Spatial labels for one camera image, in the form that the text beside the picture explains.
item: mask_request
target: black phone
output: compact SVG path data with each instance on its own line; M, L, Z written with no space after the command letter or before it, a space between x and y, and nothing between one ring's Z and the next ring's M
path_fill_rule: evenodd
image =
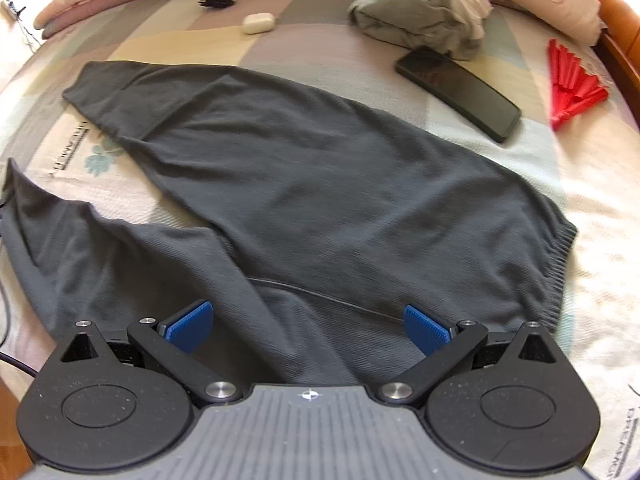
M511 137L522 115L500 92L428 47L401 57L396 62L396 72L444 101L495 142Z

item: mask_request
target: gray folded cloth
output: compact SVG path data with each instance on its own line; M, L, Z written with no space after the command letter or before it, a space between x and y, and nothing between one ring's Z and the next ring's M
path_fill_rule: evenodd
M351 21L365 34L408 48L428 46L454 59L478 51L489 0L356 0Z

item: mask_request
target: ribbed cuff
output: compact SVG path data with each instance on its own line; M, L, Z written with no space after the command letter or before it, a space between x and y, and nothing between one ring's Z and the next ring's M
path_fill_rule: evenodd
M542 321L552 332L556 331L562 309L564 278L569 253L578 229L568 220L560 225L553 246L550 248L549 264L546 272L546 303Z

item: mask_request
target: crosshair logo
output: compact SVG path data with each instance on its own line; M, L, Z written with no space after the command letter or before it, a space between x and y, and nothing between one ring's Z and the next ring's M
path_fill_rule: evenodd
M300 397L302 397L303 399L308 400L309 402L311 402L312 400L316 400L322 394L319 394L315 390L305 390L304 392L302 392L301 394L298 394L298 395Z

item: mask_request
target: bedsheet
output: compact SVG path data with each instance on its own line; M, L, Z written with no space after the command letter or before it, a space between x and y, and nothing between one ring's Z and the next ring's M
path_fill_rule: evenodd
M625 479L640 465L640 136L593 52L536 18L496 7L480 54L462 65L522 108L514 136L497 145L449 107L395 73L404 48L348 23L353 0L239 0L228 9L197 0L135 0L68 28L46 44L0 94L0 170L14 157L26 175L109 218L190 225L116 144L61 98L89 60L231 64L317 86L386 110L495 160L551 197L578 227L557 340L602 414L587 462L599 479ZM243 35L245 15L272 12L275 30ZM546 44L566 44L609 85L611 98L557 134L548 126ZM33 315L0 246L2 350L40 367L54 343ZM17 373L0 368L20 393Z

